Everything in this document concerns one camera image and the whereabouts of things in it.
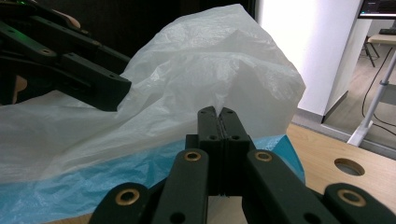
black metal bracket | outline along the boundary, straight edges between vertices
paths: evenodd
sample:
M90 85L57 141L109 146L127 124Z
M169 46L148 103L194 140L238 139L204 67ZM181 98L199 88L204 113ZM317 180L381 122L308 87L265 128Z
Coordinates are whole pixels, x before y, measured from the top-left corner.
M90 223L206 223L207 197L242 197L248 223L396 223L369 193L333 184L320 195L273 152L258 150L236 113L198 112L169 176L151 189L125 183L99 203Z
M62 91L116 111L132 83L120 77L128 57L91 39L66 17L30 1L0 2L0 104L12 104L15 76L27 79L19 102Z

black curtain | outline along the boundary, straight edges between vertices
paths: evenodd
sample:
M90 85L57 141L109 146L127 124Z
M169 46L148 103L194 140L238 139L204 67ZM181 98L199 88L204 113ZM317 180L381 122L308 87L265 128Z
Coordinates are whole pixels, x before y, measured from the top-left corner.
M180 16L212 7L241 4L254 18L255 0L36 0L73 16L104 45L132 57L152 37Z

translucent plastic sheet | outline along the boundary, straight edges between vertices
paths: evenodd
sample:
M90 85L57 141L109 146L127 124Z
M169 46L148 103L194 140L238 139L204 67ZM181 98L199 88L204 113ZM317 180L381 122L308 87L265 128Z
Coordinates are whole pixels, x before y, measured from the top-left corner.
M277 150L304 179L284 136L304 83L241 6L170 23L122 76L133 86L118 112L58 91L0 107L0 223L74 217L120 183L155 184L185 135L197 132L196 113L210 105L234 110L250 136L267 139L259 148L269 146L268 136L283 136L271 147L286 144Z

brass ring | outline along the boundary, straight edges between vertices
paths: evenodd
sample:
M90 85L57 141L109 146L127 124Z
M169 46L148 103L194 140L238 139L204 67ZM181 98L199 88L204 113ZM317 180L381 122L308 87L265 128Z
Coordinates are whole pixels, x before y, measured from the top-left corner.
M348 199L348 197L346 197L346 194L351 194L351 195L355 196L357 198L357 201L352 201L352 200ZM359 195L359 193L357 193L353 190L350 190L350 189L339 189L337 191L337 195L344 202L358 206L358 207L363 207L367 204L366 200L364 200L364 198L361 195Z
M123 199L122 196L125 193L132 193L133 194L132 198ZM135 203L139 199L139 197L140 197L140 193L137 189L123 189L117 194L116 203L118 205L130 205Z
M201 159L201 154L194 151L187 152L186 154L184 154L184 159L186 161L198 161Z
M271 156L271 154L269 154L268 152L264 152L264 151L256 152L255 156L256 156L256 159L259 161L271 161L273 158Z

chair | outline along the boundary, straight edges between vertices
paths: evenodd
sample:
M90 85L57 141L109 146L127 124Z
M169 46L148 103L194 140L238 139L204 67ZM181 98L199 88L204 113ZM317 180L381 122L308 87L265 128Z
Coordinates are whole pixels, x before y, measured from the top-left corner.
M374 50L374 52L375 52L377 58L379 58L379 55L378 55L378 52L376 52L376 49L375 49L374 45L373 45L372 43L368 42L368 39L369 39L369 36L366 36L366 39L364 40L364 44L363 44L363 49L362 49L362 50L365 50L365 51L366 51L366 55L369 56L370 61L371 61L372 65L373 65L373 67L375 67L374 60L373 60L373 56L372 56L371 53L370 53L370 50L369 50L369 48L368 48L368 45L370 45L370 46L373 48L373 50Z

